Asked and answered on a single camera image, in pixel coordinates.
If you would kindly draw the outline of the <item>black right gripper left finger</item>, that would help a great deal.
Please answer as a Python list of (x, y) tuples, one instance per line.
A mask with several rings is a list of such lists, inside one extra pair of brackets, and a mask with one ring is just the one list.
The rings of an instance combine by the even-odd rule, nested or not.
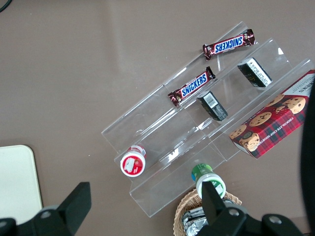
[(0, 220), (2, 236), (74, 236), (92, 206), (89, 182), (79, 183), (58, 206), (43, 208), (29, 221), (17, 225), (14, 218)]

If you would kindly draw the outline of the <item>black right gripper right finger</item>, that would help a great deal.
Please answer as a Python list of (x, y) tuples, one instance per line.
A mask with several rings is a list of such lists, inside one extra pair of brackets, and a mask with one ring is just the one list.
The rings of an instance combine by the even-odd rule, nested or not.
[(208, 225), (199, 236), (302, 236), (303, 233), (287, 217), (266, 214), (260, 221), (236, 207), (226, 207), (214, 186), (202, 183), (202, 208)]

